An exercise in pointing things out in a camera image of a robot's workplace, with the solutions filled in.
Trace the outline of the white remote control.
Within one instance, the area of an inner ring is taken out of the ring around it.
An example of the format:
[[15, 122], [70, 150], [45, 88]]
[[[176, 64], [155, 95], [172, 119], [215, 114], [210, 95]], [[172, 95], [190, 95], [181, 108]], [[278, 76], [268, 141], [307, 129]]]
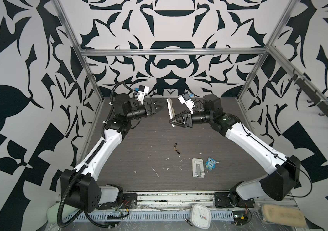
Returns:
[[169, 112], [170, 121], [171, 121], [171, 119], [173, 119], [175, 116], [175, 112], [173, 109], [173, 102], [172, 102], [172, 99], [170, 99], [170, 98], [167, 98], [166, 101], [167, 101], [168, 112]]

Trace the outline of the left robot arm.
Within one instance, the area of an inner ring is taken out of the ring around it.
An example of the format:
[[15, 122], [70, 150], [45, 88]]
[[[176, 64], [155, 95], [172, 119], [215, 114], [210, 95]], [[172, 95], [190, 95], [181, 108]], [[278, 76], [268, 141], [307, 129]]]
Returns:
[[99, 187], [97, 180], [107, 160], [132, 129], [132, 120], [150, 117], [164, 108], [164, 102], [155, 99], [133, 100], [128, 94], [118, 94], [112, 104], [112, 115], [102, 129], [102, 135], [91, 152], [73, 169], [61, 177], [61, 202], [85, 212], [98, 205], [119, 200], [117, 186]]

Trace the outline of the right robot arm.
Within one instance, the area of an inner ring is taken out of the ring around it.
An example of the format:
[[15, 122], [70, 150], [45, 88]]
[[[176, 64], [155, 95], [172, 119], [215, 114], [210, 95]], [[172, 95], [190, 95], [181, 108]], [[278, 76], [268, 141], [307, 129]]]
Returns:
[[195, 111], [191, 95], [178, 98], [188, 110], [180, 114], [174, 112], [171, 99], [167, 99], [170, 124], [182, 128], [192, 128], [195, 124], [209, 124], [211, 128], [236, 143], [264, 169], [266, 175], [252, 181], [241, 182], [233, 188], [236, 199], [247, 201], [255, 197], [269, 196], [281, 201], [298, 184], [301, 161], [277, 151], [246, 128], [235, 115], [223, 111], [220, 98], [214, 94], [203, 97], [203, 108]]

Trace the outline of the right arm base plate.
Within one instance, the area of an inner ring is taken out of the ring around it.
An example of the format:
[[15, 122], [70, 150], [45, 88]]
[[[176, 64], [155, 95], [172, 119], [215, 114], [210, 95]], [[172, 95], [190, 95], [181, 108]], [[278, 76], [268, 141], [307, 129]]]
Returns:
[[234, 193], [215, 192], [214, 197], [216, 208], [235, 208], [238, 206], [238, 198]]

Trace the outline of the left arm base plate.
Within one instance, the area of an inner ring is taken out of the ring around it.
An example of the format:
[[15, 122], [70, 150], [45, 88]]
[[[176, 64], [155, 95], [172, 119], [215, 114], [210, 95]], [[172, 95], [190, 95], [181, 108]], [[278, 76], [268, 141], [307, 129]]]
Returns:
[[137, 204], [138, 194], [137, 193], [124, 193], [119, 196], [115, 202], [108, 202], [97, 206], [98, 210], [107, 210], [118, 207], [119, 209], [130, 209]]

